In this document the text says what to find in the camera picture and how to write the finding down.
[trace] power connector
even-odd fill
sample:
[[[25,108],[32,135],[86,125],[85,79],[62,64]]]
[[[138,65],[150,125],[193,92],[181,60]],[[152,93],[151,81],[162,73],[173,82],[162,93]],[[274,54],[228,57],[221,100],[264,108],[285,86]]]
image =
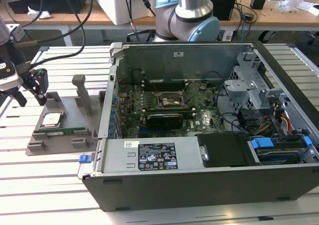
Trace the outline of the power connector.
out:
[[[245,21],[247,21],[247,22],[252,22],[253,19],[254,19],[254,15],[251,14],[251,13],[245,12],[245,13],[243,13],[243,18],[244,18]]]

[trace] plastic bag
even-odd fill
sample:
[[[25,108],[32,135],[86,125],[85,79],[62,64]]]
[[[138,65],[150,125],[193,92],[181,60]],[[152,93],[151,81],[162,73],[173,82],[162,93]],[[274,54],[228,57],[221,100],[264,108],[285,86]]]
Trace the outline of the plastic bag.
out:
[[[298,5],[301,4],[303,0],[280,0],[276,4],[276,9],[283,13],[283,12],[291,12],[291,11],[296,11],[298,12],[299,10],[297,9]]]

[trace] sticker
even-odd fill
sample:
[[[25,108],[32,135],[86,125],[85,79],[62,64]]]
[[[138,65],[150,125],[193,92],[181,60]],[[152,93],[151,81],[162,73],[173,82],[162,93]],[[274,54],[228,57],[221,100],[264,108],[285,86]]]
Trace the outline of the sticker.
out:
[[[56,135],[64,135],[63,132],[52,132],[52,133],[46,133],[47,136],[56,136]]]
[[[139,170],[177,169],[174,143],[139,144]]]
[[[174,57],[183,57],[184,53],[183,52],[174,52]]]
[[[0,63],[0,70],[6,68],[6,63]]]
[[[138,148],[139,141],[124,141],[124,148]]]

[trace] computer case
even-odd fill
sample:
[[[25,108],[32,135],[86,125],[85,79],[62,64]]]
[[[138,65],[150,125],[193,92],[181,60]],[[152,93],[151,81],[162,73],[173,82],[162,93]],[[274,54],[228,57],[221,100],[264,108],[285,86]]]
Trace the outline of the computer case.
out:
[[[86,0],[70,0],[76,13],[80,13]],[[40,0],[20,0],[10,2],[9,6],[15,14],[28,13],[28,7],[33,10],[40,10]],[[65,0],[43,0],[43,11],[50,13],[73,13]]]

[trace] wooden desk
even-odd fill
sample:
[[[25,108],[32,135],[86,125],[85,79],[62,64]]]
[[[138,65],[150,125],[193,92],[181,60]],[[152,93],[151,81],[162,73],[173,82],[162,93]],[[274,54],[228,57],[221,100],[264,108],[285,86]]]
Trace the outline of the wooden desk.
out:
[[[251,0],[242,0],[243,5],[249,6]],[[304,0],[319,3],[319,0]],[[258,20],[253,24],[251,30],[286,30],[286,31],[316,31],[319,30],[319,17],[313,14],[300,10],[299,12],[280,13],[276,11],[276,2],[266,1],[262,10],[256,10],[258,14]],[[88,13],[89,5],[83,8],[79,14],[80,19],[84,19]],[[30,21],[30,17],[26,14],[13,14],[9,9],[11,15],[15,20],[21,24],[25,24]],[[4,9],[3,4],[0,4],[0,15],[6,23],[13,23],[12,19],[8,16]],[[221,21],[221,30],[225,30],[226,33],[223,37],[225,40],[236,29],[240,22],[240,15],[238,11],[234,11],[230,21]],[[135,20],[138,29],[155,29],[156,19],[155,17],[144,17]],[[52,18],[43,19],[35,22],[33,25],[28,26],[26,29],[44,29],[44,30],[60,30],[62,33],[66,33],[78,24],[76,18],[72,14],[54,13]],[[92,14],[84,25],[85,29],[131,29],[129,24],[114,25],[109,17],[104,13],[101,7],[95,2]],[[70,37],[65,38],[67,46],[72,45]]]

